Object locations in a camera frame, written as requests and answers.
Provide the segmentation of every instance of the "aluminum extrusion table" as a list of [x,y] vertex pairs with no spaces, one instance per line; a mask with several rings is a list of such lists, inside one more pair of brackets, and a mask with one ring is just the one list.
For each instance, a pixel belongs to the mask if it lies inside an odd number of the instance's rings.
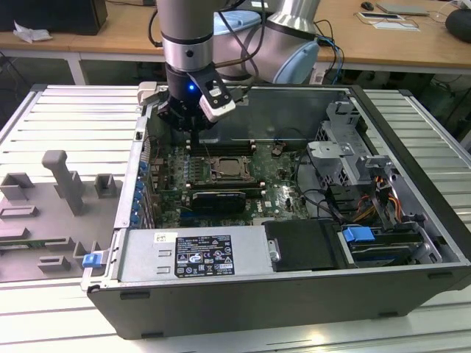
[[[40,164],[65,149],[83,180],[100,172],[122,179],[135,120],[137,87],[48,86],[31,92],[0,133],[0,177],[27,171],[51,180]],[[471,227],[471,158],[412,97],[369,90],[464,223]],[[372,142],[382,153],[379,142]],[[339,322],[213,335],[125,341],[79,286],[80,279],[0,284],[2,352],[429,352],[471,350],[471,287],[442,293],[402,318]]]

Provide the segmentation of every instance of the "computer mouse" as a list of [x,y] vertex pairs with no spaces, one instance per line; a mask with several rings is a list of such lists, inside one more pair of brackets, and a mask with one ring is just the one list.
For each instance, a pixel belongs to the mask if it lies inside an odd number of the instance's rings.
[[369,1],[362,2],[361,7],[363,7],[365,10],[368,10],[368,11],[373,11],[375,9],[373,4]]

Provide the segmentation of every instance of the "black box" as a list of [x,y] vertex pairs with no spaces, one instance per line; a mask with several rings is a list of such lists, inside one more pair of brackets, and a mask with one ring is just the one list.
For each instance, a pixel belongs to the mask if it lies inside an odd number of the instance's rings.
[[108,16],[105,0],[1,0],[0,31],[17,24],[50,32],[96,35]]

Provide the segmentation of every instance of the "gray 3d-printed part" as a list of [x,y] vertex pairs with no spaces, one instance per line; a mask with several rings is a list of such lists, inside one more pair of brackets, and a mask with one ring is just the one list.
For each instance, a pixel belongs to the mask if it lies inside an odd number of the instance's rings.
[[51,252],[61,252],[75,249],[75,242],[69,237],[64,240],[48,241],[44,246]]
[[[87,250],[93,248],[94,241],[100,246],[110,243],[122,182],[115,180],[118,197],[114,199],[99,199],[94,181],[82,183],[84,212],[80,217],[75,217],[65,200],[57,196],[55,183],[38,183],[33,188],[23,189],[28,201],[22,202],[21,206],[35,206],[39,213],[35,217],[1,220],[0,228],[26,227],[29,235],[26,239],[0,240],[0,282],[80,277],[83,273],[81,264],[72,259],[75,243],[82,242]],[[0,201],[0,209],[13,206],[16,204],[5,198]],[[39,257],[57,255],[64,255],[69,260],[70,270],[44,273],[38,268]]]
[[83,244],[77,241],[75,244],[74,253],[72,254],[72,258],[77,262],[80,267],[82,267],[83,257],[88,254],[88,252],[83,247]]
[[65,256],[42,256],[39,258],[38,268],[46,272],[68,271],[71,269],[71,264]]
[[[82,180],[80,179],[80,175],[76,171],[71,171],[70,173],[71,173],[72,182],[74,183],[75,188],[79,191],[79,194],[82,195],[85,187],[82,184]],[[57,191],[57,195],[59,195],[59,197],[61,199],[63,199],[65,196],[60,191],[59,185],[54,185],[54,187]]]
[[95,190],[99,199],[116,197],[116,183],[112,174],[98,174],[95,178]]
[[35,206],[2,207],[0,208],[0,219],[35,217],[38,212]]
[[7,174],[0,185],[0,191],[8,201],[25,201],[26,196],[22,189],[33,188],[34,184],[25,173]]
[[65,151],[47,151],[43,157],[43,166],[49,169],[59,185],[60,192],[64,195],[68,206],[74,215],[82,214],[83,201],[80,192],[75,187],[70,172],[65,165],[67,154]]
[[29,236],[27,228],[0,229],[0,240],[20,240]]

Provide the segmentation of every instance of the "barcode sticker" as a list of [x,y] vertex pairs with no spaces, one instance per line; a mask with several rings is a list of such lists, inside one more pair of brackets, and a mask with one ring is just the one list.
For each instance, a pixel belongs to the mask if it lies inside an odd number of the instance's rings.
[[156,232],[154,234],[154,243],[172,243],[177,239],[177,232]]

